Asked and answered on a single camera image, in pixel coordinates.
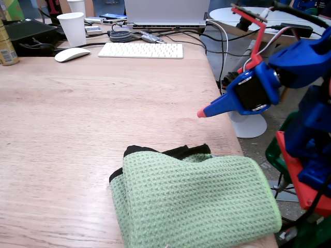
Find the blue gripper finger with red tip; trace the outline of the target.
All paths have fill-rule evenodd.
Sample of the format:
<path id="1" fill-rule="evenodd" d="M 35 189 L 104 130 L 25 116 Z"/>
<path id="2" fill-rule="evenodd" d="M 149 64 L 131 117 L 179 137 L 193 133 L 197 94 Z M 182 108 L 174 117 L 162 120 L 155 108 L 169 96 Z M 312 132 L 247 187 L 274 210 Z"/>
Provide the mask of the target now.
<path id="1" fill-rule="evenodd" d="M 233 106 L 208 105 L 197 112 L 199 118 L 213 117 L 226 112 L 235 111 Z"/>
<path id="2" fill-rule="evenodd" d="M 216 108 L 216 109 L 233 109 L 235 107 L 232 95 L 229 93 L 225 93 L 212 101 L 210 103 L 210 107 Z"/>

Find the blue gripper body black servo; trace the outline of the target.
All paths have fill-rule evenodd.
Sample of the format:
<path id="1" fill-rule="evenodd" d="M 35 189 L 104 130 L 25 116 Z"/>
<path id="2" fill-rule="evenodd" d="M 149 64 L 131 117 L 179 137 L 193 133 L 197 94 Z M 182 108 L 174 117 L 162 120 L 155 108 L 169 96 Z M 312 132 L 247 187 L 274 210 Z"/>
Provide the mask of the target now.
<path id="1" fill-rule="evenodd" d="M 259 114 L 280 101 L 281 83 L 274 69 L 261 62 L 246 70 L 228 85 L 233 110 L 242 115 Z"/>

